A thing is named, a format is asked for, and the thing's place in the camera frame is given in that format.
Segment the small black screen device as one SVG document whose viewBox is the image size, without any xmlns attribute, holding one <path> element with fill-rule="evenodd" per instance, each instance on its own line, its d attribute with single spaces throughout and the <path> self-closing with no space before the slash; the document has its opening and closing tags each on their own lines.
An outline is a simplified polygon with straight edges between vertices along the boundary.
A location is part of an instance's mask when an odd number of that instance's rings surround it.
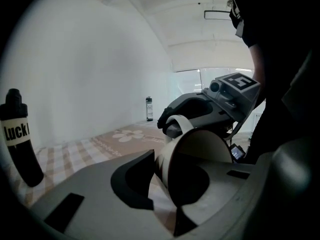
<svg viewBox="0 0 320 240">
<path fill-rule="evenodd" d="M 235 143 L 230 146 L 230 151 L 235 161 L 241 160 L 246 155 L 246 152 L 243 150 L 243 148 Z"/>
</svg>

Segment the person's black clothing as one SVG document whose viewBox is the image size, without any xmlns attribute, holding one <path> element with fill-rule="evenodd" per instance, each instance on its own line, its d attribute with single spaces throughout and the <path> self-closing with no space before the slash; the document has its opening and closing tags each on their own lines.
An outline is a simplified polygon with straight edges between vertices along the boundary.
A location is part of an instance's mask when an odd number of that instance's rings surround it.
<svg viewBox="0 0 320 240">
<path fill-rule="evenodd" d="M 265 109 L 251 137 L 246 164 L 297 139 L 320 122 L 318 0 L 232 0 L 230 18 L 248 49 L 258 44 L 265 68 Z"/>
</svg>

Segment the large glass window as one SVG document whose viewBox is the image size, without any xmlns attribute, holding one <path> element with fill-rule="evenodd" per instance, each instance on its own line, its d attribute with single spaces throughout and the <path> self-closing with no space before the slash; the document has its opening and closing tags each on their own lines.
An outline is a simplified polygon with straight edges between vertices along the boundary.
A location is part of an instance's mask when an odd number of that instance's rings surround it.
<svg viewBox="0 0 320 240">
<path fill-rule="evenodd" d="M 174 97 L 175 97 L 174 100 L 176 100 L 181 95 L 189 94 L 189 93 L 204 95 L 204 93 L 202 93 L 202 90 L 204 88 L 208 88 L 212 80 L 214 80 L 217 77 L 222 77 L 222 76 L 233 74 L 233 73 L 241 73 L 243 75 L 248 76 L 249 78 L 253 78 L 254 71 L 252 69 L 246 69 L 246 68 L 226 68 L 226 67 L 221 68 L 220 67 L 220 68 L 201 68 L 201 69 L 175 72 L 173 74 Z M 226 113 L 226 112 L 223 109 L 221 109 L 220 113 Z M 255 129 L 254 119 L 255 119 L 255 112 L 254 110 L 252 110 L 252 112 L 250 113 L 250 115 L 248 116 L 248 118 L 244 123 L 238 123 L 234 121 L 232 128 L 227 132 L 227 136 L 222 136 L 222 137 L 228 140 L 238 132 L 252 133 Z"/>
</svg>

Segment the clear bottle with black cap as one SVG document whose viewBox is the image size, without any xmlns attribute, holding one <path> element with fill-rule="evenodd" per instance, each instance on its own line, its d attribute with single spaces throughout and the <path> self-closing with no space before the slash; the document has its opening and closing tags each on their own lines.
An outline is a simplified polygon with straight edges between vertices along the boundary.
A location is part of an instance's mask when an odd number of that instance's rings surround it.
<svg viewBox="0 0 320 240">
<path fill-rule="evenodd" d="M 153 101 L 150 96 L 146 97 L 145 99 L 145 104 L 146 104 L 146 120 L 148 122 L 153 121 Z"/>
</svg>

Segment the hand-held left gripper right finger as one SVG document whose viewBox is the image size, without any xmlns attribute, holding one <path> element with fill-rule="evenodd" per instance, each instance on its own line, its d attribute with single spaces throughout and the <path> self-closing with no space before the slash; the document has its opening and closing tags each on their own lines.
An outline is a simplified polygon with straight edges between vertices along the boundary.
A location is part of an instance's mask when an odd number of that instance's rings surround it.
<svg viewBox="0 0 320 240">
<path fill-rule="evenodd" d="M 242 237 L 257 199 L 258 168 L 199 159 L 173 171 L 176 237 Z"/>
</svg>

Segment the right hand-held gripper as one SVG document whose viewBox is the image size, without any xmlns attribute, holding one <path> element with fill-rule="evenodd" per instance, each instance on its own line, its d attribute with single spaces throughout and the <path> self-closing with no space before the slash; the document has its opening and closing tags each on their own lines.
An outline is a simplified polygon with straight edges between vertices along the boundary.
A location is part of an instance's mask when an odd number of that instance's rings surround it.
<svg viewBox="0 0 320 240">
<path fill-rule="evenodd" d="M 204 128 L 226 137 L 234 122 L 244 123 L 255 108 L 261 84 L 239 72 L 220 76 L 201 93 L 186 93 L 170 103 L 158 119 L 157 127 L 168 137 L 182 135 L 181 123 L 170 116 L 184 116 L 193 128 Z"/>
</svg>

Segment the beige checkered flower tablecloth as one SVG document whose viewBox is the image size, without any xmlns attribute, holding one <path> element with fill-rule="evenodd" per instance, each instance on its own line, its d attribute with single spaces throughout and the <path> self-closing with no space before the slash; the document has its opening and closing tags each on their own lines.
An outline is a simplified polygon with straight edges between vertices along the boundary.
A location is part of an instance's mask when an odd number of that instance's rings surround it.
<svg viewBox="0 0 320 240">
<path fill-rule="evenodd" d="M 165 135 L 153 122 L 135 123 L 95 137 L 37 150 L 35 156 L 44 174 L 37 186 L 28 186 L 15 166 L 10 167 L 8 176 L 19 201 L 32 212 L 32 205 L 39 198 L 80 169 L 148 150 L 154 151 L 156 159 L 164 145 Z M 155 173 L 149 184 L 148 197 L 153 201 L 156 217 L 174 240 L 177 209 Z"/>
</svg>

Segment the white ceramic mug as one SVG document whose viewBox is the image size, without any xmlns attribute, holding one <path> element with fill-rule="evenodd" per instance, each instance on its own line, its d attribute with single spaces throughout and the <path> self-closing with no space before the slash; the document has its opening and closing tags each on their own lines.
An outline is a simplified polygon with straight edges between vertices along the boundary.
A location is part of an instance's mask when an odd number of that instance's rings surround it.
<svg viewBox="0 0 320 240">
<path fill-rule="evenodd" d="M 165 139 L 155 160 L 155 174 L 167 189 L 176 207 L 198 201 L 210 185 L 210 177 L 198 162 L 232 163 L 232 153 L 224 139 L 203 127 L 193 127 L 183 115 L 172 115 L 181 128 L 178 137 Z"/>
</svg>

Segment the black bottle with white label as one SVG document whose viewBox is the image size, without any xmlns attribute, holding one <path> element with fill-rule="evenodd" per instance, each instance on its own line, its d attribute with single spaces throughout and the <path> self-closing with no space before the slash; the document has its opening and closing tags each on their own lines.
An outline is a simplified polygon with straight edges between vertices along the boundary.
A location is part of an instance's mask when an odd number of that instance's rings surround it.
<svg viewBox="0 0 320 240">
<path fill-rule="evenodd" d="M 8 90 L 5 103 L 0 105 L 0 122 L 4 140 L 18 173 L 29 187 L 37 186 L 44 173 L 36 158 L 28 123 L 28 106 L 20 91 Z"/>
</svg>

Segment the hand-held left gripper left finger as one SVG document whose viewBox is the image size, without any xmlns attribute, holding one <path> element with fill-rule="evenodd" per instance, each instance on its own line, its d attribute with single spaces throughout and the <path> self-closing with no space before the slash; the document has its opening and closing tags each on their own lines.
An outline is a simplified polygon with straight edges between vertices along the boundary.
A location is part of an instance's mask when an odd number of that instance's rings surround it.
<svg viewBox="0 0 320 240">
<path fill-rule="evenodd" d="M 31 207 L 59 239 L 171 240 L 148 197 L 155 152 L 140 151 L 86 166 Z"/>
</svg>

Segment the person's right forearm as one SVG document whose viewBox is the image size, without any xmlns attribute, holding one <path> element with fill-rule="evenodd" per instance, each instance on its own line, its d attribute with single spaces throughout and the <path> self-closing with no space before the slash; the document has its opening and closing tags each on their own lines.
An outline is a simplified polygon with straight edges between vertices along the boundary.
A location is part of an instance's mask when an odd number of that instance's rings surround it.
<svg viewBox="0 0 320 240">
<path fill-rule="evenodd" d="M 257 108 L 266 99 L 265 60 L 258 44 L 252 45 L 249 51 L 254 65 L 253 79 L 260 83 L 260 91 L 255 104 Z"/>
</svg>

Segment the black-framed ceiling light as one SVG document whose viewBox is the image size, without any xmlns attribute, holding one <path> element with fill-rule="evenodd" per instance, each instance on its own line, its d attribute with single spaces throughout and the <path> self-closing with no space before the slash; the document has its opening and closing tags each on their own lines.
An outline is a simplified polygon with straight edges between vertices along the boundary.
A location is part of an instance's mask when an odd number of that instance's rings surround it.
<svg viewBox="0 0 320 240">
<path fill-rule="evenodd" d="M 205 10 L 203 13 L 205 20 L 230 21 L 230 12 L 225 10 Z"/>
</svg>

